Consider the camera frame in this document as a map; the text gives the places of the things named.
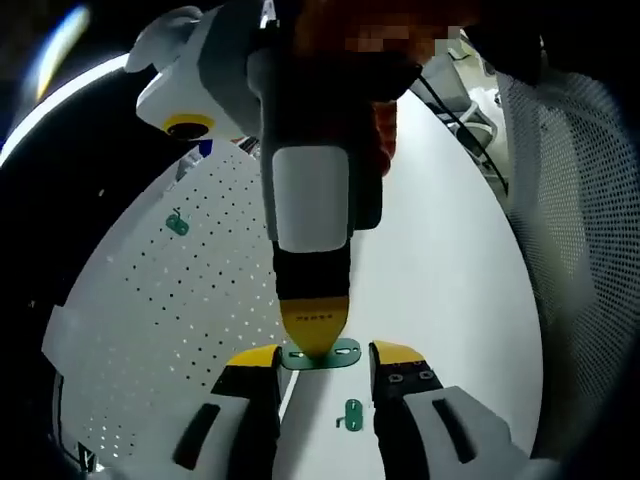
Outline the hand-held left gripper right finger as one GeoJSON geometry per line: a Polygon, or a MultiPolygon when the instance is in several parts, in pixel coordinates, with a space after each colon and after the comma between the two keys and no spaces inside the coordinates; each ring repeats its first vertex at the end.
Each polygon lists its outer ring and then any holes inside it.
{"type": "Polygon", "coordinates": [[[505,420],[441,384],[423,355],[369,344],[374,432],[387,479],[517,479],[529,456],[505,420]]]}

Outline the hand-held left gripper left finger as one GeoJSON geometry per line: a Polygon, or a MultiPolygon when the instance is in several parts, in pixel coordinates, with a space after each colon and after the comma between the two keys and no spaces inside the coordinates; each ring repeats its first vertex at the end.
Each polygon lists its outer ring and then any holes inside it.
{"type": "Polygon", "coordinates": [[[270,479],[280,436],[281,348],[234,355],[209,394],[139,438],[141,479],[270,479]]]}

